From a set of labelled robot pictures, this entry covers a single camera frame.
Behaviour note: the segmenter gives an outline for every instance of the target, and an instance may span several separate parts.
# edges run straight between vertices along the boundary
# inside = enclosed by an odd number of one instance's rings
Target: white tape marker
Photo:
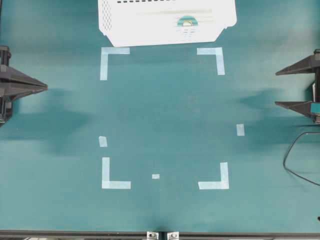
[[[131,189],[131,181],[110,181],[110,158],[102,158],[102,188]]]
[[[130,54],[129,47],[102,47],[101,48],[101,66],[100,66],[100,80],[107,81],[108,80],[108,60],[109,55],[122,55],[122,54]]]
[[[107,148],[108,147],[107,137],[106,136],[100,136],[99,137],[99,145],[100,145],[100,148]]]
[[[236,134],[238,137],[244,137],[246,135],[244,124],[237,124],[236,125]]]
[[[229,189],[228,163],[220,163],[221,181],[199,181],[200,190],[227,190]]]
[[[222,47],[197,48],[197,55],[215,55],[218,75],[225,75],[225,61]]]
[[[152,179],[160,179],[160,174],[152,174]]]

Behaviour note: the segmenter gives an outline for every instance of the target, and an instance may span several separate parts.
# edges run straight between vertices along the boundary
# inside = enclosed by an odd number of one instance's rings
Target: white plastic basket
[[[115,47],[214,42],[237,22],[235,0],[98,0]]]

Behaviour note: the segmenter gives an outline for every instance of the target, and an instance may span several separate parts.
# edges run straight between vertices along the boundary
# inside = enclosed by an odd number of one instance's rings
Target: teal mat
[[[319,48],[319,7],[237,0],[237,24],[216,42],[131,47],[100,81],[111,44],[96,0],[4,0],[10,66],[49,90],[16,102],[0,129],[0,230],[319,232],[320,188],[282,166],[294,138],[318,128],[274,104],[312,99],[314,76],[275,72]],[[197,55],[220,47],[225,75]],[[288,160],[318,182],[319,143],[304,137]],[[102,189],[103,157],[130,190]],[[230,188],[199,190],[225,162]]]

